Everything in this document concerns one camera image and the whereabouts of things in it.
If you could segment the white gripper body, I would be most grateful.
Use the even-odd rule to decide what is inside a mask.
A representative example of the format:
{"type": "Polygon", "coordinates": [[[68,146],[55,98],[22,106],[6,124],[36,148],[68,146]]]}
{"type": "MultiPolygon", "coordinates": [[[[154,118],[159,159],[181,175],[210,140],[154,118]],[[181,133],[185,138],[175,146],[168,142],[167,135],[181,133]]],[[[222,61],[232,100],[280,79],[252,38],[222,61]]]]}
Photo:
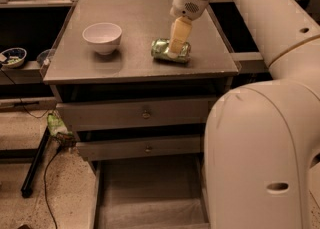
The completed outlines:
{"type": "Polygon", "coordinates": [[[193,21],[202,15],[208,4],[209,0],[173,0],[170,14],[176,18],[186,17],[193,21]]]}

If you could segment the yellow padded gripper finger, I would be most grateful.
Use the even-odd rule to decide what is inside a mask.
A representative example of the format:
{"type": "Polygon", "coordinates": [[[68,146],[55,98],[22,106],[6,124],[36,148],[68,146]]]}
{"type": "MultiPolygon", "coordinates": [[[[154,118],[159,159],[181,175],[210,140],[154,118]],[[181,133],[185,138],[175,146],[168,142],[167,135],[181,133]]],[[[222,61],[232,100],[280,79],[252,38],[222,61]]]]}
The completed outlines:
{"type": "Polygon", "coordinates": [[[189,53],[187,39],[192,30],[192,21],[187,17],[177,18],[171,26],[167,56],[170,59],[186,59],[189,53]]]}

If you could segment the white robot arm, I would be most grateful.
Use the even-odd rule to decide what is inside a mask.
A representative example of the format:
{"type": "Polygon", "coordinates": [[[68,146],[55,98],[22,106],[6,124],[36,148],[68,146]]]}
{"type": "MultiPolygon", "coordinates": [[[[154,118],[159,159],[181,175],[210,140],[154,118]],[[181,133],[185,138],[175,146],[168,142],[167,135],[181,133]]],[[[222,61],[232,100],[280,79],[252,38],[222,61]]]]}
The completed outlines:
{"type": "MultiPolygon", "coordinates": [[[[195,15],[173,0],[170,50],[195,15]]],[[[320,27],[294,0],[233,0],[272,78],[230,90],[206,123],[211,229],[310,229],[309,169],[319,153],[320,27]]]]}

